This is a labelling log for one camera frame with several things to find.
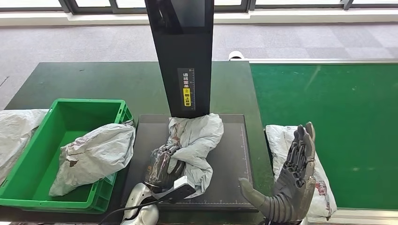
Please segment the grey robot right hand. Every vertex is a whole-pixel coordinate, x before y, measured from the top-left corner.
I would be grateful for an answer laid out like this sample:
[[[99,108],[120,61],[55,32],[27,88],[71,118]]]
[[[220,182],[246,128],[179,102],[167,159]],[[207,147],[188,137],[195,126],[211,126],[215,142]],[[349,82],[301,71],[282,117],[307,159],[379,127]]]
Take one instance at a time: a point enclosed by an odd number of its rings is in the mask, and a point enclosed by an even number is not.
[[[316,184],[314,139],[315,128],[310,121],[294,131],[272,196],[255,190],[248,179],[238,179],[242,196],[262,213],[264,224],[298,225],[306,217]]]

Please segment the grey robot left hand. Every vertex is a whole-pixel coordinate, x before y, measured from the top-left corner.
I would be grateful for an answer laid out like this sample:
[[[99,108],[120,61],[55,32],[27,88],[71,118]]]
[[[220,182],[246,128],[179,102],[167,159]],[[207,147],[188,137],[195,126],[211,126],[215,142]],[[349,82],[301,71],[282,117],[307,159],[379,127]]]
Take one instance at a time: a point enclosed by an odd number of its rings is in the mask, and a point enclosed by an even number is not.
[[[169,163],[173,154],[180,149],[178,144],[165,144],[152,151],[145,173],[145,184],[154,193],[161,193],[170,189],[174,181],[181,177],[185,162],[178,160],[171,172]]]

